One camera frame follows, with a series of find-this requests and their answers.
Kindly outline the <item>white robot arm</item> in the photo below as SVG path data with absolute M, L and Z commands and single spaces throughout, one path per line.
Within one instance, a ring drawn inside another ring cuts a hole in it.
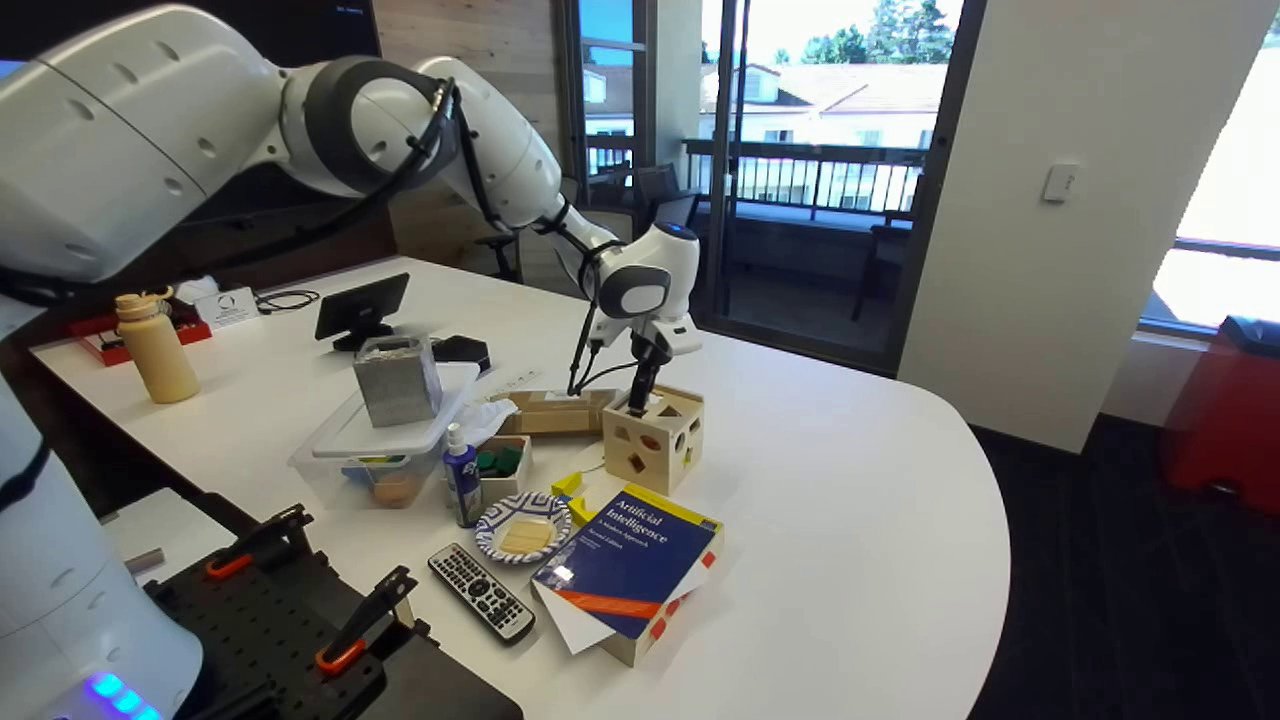
M 663 225 L 621 238 L 585 219 L 544 135 L 464 61 L 283 69 L 192 3 L 117 17 L 4 79 L 0 334 L 112 279 L 258 163 L 348 201 L 439 178 L 491 229 L 575 247 L 597 340 L 628 334 L 648 366 L 697 344 L 700 238 Z M 132 580 L 4 382 L 0 478 L 0 720 L 73 720 L 101 674 L 132 713 L 176 713 L 205 642 Z

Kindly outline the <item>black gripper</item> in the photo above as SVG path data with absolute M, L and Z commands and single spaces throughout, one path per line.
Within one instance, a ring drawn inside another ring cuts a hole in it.
M 638 377 L 632 377 L 628 382 L 628 414 L 638 414 L 656 392 L 656 371 L 672 361 L 672 344 L 656 320 L 634 320 L 628 334 L 632 334 L 634 366 L 648 371 L 645 386 L 638 386 Z

